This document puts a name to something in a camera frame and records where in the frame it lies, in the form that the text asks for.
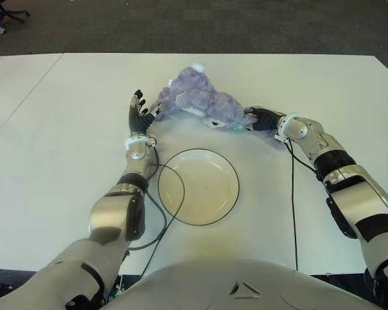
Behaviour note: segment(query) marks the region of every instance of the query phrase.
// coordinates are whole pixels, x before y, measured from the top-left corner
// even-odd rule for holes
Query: purple plush toy
[[[171,80],[154,106],[160,103],[164,106],[157,120],[174,111],[184,110],[200,116],[210,128],[239,130],[256,122],[254,116],[244,114],[243,107],[234,97],[214,89],[200,64],[185,68],[178,78]]]

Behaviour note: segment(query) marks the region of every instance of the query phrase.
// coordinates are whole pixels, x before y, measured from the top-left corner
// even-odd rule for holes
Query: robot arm
[[[25,285],[0,298],[0,309],[99,309],[105,304],[129,245],[144,233],[144,194],[157,165],[156,141],[146,130],[160,107],[141,112],[141,97],[138,90],[131,100],[126,170],[95,203],[89,237],[69,245]]]
[[[329,195],[327,205],[339,228],[345,236],[359,239],[365,274],[388,309],[388,194],[317,121],[262,108],[245,112],[259,118],[254,130],[277,129],[276,139],[301,147]]]

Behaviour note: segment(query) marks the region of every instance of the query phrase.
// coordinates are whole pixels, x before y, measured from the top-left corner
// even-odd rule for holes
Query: black cable
[[[155,242],[157,242],[161,238],[161,236],[166,231],[166,228],[167,228],[167,216],[166,216],[164,210],[162,210],[161,206],[158,204],[158,202],[156,202],[156,200],[151,196],[151,194],[148,191],[147,191],[147,196],[152,201],[152,203],[154,203],[155,207],[160,211],[160,213],[162,215],[162,219],[164,221],[164,225],[163,225],[161,231],[155,237],[154,240],[152,240],[151,242],[148,242],[147,244],[141,245],[140,247],[130,247],[130,248],[128,248],[128,251],[138,251],[138,250],[146,249],[147,247],[152,246]]]
[[[147,181],[149,181],[153,176],[154,174],[156,174],[156,172],[158,171],[158,168],[159,168],[159,163],[160,163],[160,158],[158,157],[158,152],[156,151],[156,148],[154,148],[154,152],[155,152],[155,157],[156,157],[156,169],[155,171],[152,173],[152,175],[150,175],[147,179]],[[164,220],[164,226],[163,228],[161,229],[161,231],[159,232],[158,236],[155,237],[154,240],[152,240],[151,242],[148,242],[147,244],[144,244],[144,245],[141,245],[140,247],[130,247],[128,248],[128,251],[137,251],[137,250],[142,250],[142,249],[146,249],[147,247],[150,247],[151,245],[153,245],[157,240],[159,240],[159,238],[163,235],[166,227],[167,227],[167,216],[165,214],[165,212],[162,210],[161,206],[155,201],[155,199],[151,196],[151,194],[149,193],[149,191],[147,190],[147,196],[148,198],[154,203],[155,207],[160,211],[161,215],[162,215],[162,218]]]
[[[185,199],[185,197],[186,197],[186,186],[184,185],[184,181],[182,180],[180,174],[179,174],[177,171],[175,171],[174,169],[172,169],[171,167],[168,167],[168,166],[166,166],[166,165],[158,164],[158,166],[163,166],[163,168],[168,168],[168,169],[170,169],[171,171],[173,171],[173,172],[178,176],[178,178],[180,179],[181,184],[182,184],[182,199],[181,199],[180,205],[178,206],[177,211],[175,212],[175,214],[173,215],[171,221],[169,221],[167,227],[165,228],[164,233],[162,233],[161,236],[160,236],[160,238],[158,239],[158,241],[157,241],[157,243],[156,243],[156,245],[155,245],[155,248],[154,248],[153,252],[151,253],[151,256],[149,257],[149,260],[148,260],[147,264],[145,265],[145,268],[144,268],[144,270],[142,271],[142,273],[141,273],[141,275],[140,275],[140,277],[139,277],[139,280],[141,280],[141,278],[144,276],[145,272],[147,271],[147,269],[148,269],[148,267],[149,267],[149,264],[151,263],[151,261],[152,261],[152,259],[153,259],[153,257],[154,257],[154,254],[155,254],[155,252],[156,252],[156,249],[158,248],[158,246],[159,246],[161,240],[163,239],[165,233],[166,233],[167,230],[169,229],[169,226],[171,226],[171,224],[173,223],[173,221],[174,221],[175,217],[177,216],[178,212],[180,212],[181,207],[182,207],[182,204],[184,203],[184,199]]]
[[[293,146],[292,142],[289,140],[290,144],[290,153],[292,155],[292,214],[293,214],[293,232],[295,236],[295,263],[296,263],[296,270],[299,270],[299,265],[297,264],[297,238],[296,238],[296,217],[295,217],[295,199],[294,199],[294,190],[295,190],[295,156],[293,154]]]
[[[300,162],[302,165],[304,165],[306,168],[310,169],[314,174],[317,174],[316,170],[313,169],[311,166],[307,165],[306,163],[304,163],[303,161],[301,161],[299,158],[297,158],[295,156],[295,154],[293,154],[293,150],[290,150],[289,146],[287,145],[287,143],[285,143],[286,147],[287,147],[287,150],[289,151],[289,153],[294,157],[295,160],[297,160],[298,162]]]

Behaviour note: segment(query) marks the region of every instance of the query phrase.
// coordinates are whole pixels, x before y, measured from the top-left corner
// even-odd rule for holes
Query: white plate
[[[239,179],[233,166],[216,152],[185,150],[172,157],[166,166],[177,171],[185,186],[185,198],[176,219],[191,225],[207,225],[225,217],[239,196]],[[183,197],[178,176],[161,170],[158,192],[162,204],[174,215]]]

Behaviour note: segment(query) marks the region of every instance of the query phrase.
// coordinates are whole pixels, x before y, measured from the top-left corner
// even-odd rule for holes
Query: tabletop
[[[125,168],[131,95],[140,88],[154,102],[169,79],[194,62],[244,107],[318,120],[388,192],[388,70],[372,56],[64,54],[0,130],[0,268],[38,270],[87,236],[94,202]],[[157,136],[162,163],[197,147],[223,155],[237,171],[240,194],[217,223],[175,221],[147,272],[203,257],[295,267],[287,151],[250,133],[211,130],[185,112],[149,132]],[[363,272],[359,243],[340,233],[321,184],[297,163],[295,175],[299,270]],[[150,181],[156,198],[157,181]],[[133,246],[150,241],[162,225],[145,202],[146,232]],[[120,272],[140,273],[152,250],[132,252]]]
[[[0,128],[61,56],[0,56]]]

